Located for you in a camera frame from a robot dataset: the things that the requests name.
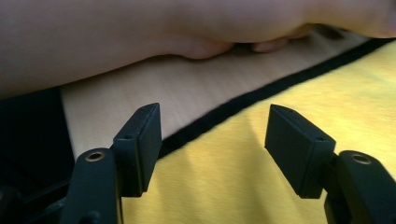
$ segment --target black trim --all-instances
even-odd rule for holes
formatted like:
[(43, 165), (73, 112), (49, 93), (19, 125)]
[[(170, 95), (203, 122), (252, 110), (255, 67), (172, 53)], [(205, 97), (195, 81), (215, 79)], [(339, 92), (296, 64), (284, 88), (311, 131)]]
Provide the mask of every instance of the black trim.
[(195, 120), (188, 126), (180, 129), (178, 132), (164, 139), (159, 159), (177, 150), (178, 148), (183, 147), (190, 141), (200, 136), (202, 133), (206, 133), (216, 125), (222, 123), (224, 120), (237, 114), (241, 110), (263, 99), (285, 91), (289, 87), (305, 82), (314, 77), (319, 77), (345, 64), (352, 63), (393, 40), (395, 40), (395, 38), (369, 40), (366, 43), (354, 49), (350, 49), (341, 55), (335, 56), (324, 63), (320, 63), (288, 77), (283, 77), (255, 91), (247, 92), (233, 98), (229, 102), (209, 111), (201, 118)]

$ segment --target yellow mat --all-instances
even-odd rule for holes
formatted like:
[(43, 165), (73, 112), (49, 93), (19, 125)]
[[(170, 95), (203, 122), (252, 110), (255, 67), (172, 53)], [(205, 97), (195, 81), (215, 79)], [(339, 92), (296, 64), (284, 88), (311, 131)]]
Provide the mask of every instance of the yellow mat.
[(264, 148), (270, 104), (379, 159), (396, 177), (396, 42), (252, 104), (160, 159), (142, 198), (123, 199), (125, 223), (327, 223)]

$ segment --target black border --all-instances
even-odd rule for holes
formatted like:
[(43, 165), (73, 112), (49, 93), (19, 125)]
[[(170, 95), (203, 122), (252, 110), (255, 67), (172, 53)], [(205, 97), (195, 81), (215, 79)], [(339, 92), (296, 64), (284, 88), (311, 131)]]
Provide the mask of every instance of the black border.
[(178, 132), (164, 139), (159, 159), (172, 153), (178, 148), (183, 147), (190, 141), (199, 137), (202, 133), (206, 133), (216, 125), (222, 123), (224, 120), (237, 114), (241, 110), (261, 100), (285, 91), (294, 85), (305, 82), (311, 78), (319, 77), (345, 64), (352, 63), (395, 39), (396, 38), (371, 39), (360, 46), (350, 49), (345, 53), (335, 56), (323, 63), (319, 63), (301, 72), (283, 77), (255, 91), (250, 91), (233, 98), (229, 102), (209, 111), (201, 118), (193, 121), (188, 126), (180, 129)]

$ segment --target yellow surface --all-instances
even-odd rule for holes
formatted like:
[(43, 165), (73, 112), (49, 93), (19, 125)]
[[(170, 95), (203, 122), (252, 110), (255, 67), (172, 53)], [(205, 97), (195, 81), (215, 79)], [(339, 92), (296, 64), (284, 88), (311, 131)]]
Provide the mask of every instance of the yellow surface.
[(396, 176), (396, 42), (258, 102), (158, 161), (148, 193), (123, 199), (125, 223), (326, 223), (264, 149), (269, 105), (297, 110)]

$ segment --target beige surface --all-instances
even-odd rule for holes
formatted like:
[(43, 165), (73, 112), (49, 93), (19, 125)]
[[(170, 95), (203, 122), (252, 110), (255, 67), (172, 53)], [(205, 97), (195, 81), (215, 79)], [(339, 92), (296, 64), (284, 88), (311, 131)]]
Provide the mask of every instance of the beige surface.
[(142, 105), (161, 104), (163, 137), (247, 91), (301, 71), (358, 46), (366, 38), (317, 33), (271, 54), (237, 48), (211, 60), (159, 57), (62, 87), (75, 156), (110, 147), (112, 138)]

